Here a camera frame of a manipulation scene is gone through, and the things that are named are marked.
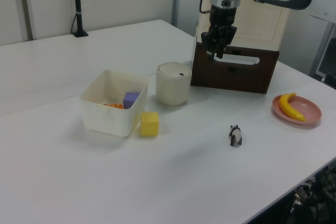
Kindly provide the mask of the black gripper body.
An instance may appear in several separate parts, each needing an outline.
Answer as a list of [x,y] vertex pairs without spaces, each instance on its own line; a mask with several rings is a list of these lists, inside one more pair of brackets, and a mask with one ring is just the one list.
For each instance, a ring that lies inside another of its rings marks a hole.
[[211,6],[210,28],[229,27],[234,23],[237,8],[219,8]]

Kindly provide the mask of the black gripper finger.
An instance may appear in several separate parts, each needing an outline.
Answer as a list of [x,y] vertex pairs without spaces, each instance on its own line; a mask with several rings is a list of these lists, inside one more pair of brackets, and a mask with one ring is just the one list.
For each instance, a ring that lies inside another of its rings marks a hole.
[[215,46],[217,58],[223,58],[224,51],[227,45],[231,44],[236,31],[237,28],[235,26],[223,26],[219,28]]
[[208,60],[213,62],[216,53],[216,40],[214,39],[213,29],[210,28],[208,31],[201,33],[201,40],[203,48],[208,56]]

